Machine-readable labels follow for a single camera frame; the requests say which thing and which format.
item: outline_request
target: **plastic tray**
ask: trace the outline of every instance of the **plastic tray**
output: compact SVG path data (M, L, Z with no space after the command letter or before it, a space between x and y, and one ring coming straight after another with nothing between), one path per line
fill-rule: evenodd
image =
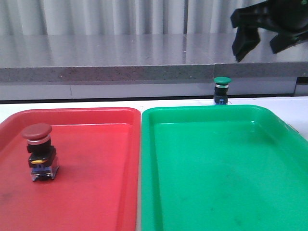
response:
M143 231L306 231L308 142L251 105L142 115Z
M20 131L52 125L60 168L32 182ZM0 230L134 231L140 113L130 108L29 110L0 124Z

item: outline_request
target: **white curtain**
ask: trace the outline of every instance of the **white curtain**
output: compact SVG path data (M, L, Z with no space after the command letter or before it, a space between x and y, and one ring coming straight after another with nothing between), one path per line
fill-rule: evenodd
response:
M236 8L264 0L0 0L0 35L231 32Z

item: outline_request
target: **button cap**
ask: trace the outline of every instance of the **button cap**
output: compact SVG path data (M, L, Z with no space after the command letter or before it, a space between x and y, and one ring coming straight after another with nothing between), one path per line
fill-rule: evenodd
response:
M229 77L216 77L214 79L214 82L217 84L228 84L230 83L232 80Z
M49 135L52 127L49 124L39 123L26 127L21 135L27 140L40 140Z

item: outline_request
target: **metal ring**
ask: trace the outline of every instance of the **metal ring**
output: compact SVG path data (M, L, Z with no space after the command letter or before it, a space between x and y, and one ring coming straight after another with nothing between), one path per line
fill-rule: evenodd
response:
M219 85L219 84L216 84L215 87L217 87L217 88L228 88L229 85L228 85L228 84L227 84L227 85Z

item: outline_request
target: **red mushroom button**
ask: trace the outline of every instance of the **red mushroom button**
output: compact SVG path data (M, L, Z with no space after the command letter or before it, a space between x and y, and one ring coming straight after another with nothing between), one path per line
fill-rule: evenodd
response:
M22 132L21 135L27 140L40 140L49 135L52 128L49 124L33 124L26 127Z

